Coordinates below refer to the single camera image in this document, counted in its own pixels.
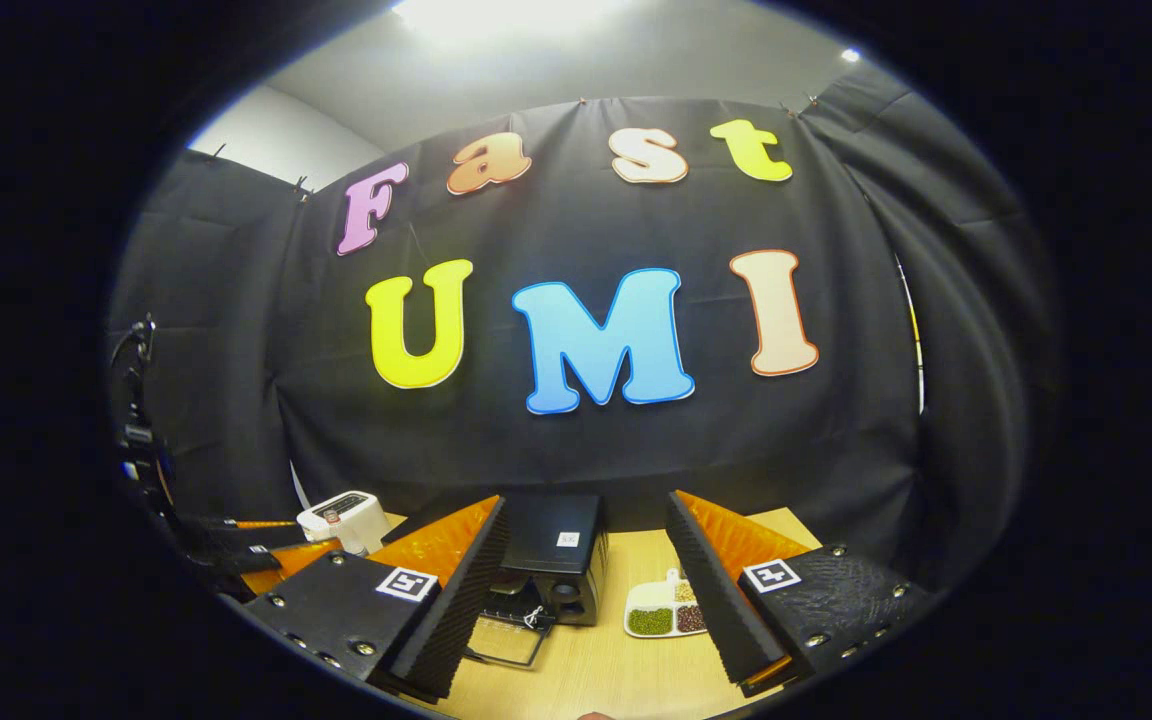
white label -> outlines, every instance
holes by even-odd
[[[437,582],[438,575],[417,573],[416,570],[408,570],[406,568],[394,568],[388,578],[376,585],[376,592],[384,592],[394,597],[401,597],[403,600],[419,602],[424,600],[424,597],[429,594],[429,589],[433,588]]]
[[[745,568],[745,576],[750,578],[750,582],[753,582],[759,594],[803,582],[803,578],[797,577],[797,574],[783,560],[750,564],[749,568]]]

blue letter m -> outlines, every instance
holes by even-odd
[[[539,283],[513,294],[513,306],[531,331],[536,392],[526,397],[532,414],[568,414],[579,395],[567,387],[563,361],[599,406],[612,399],[621,363],[630,356],[630,379],[622,391],[635,404],[682,400],[696,382],[682,372],[673,293],[682,285],[673,270],[635,270],[621,278],[601,327],[573,288]]]

ceiling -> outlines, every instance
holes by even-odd
[[[564,3],[582,1],[594,2]],[[806,94],[855,67],[841,58],[846,40],[749,1],[600,0],[599,9],[582,23],[531,17],[530,29],[521,20],[488,26],[492,14],[480,18],[476,8],[467,26],[442,29],[385,12],[268,84],[391,152],[579,97],[705,97],[803,109]]]

wooden table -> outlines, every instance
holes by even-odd
[[[389,518],[397,524],[402,516]],[[750,518],[806,547],[820,547],[785,507]],[[576,720],[591,711],[616,720],[687,720],[780,692],[776,688],[742,696],[727,682],[707,632],[659,639],[626,634],[622,619],[630,588],[664,579],[667,570],[679,568],[664,530],[608,533],[607,552],[598,626],[554,626],[531,669],[462,660],[447,700],[429,705],[402,696],[404,700],[463,720]]]

white wall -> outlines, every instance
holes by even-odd
[[[290,94],[260,85],[212,120],[189,142],[191,150],[247,165],[287,182],[308,176],[306,190],[320,190],[380,158],[384,152]]]

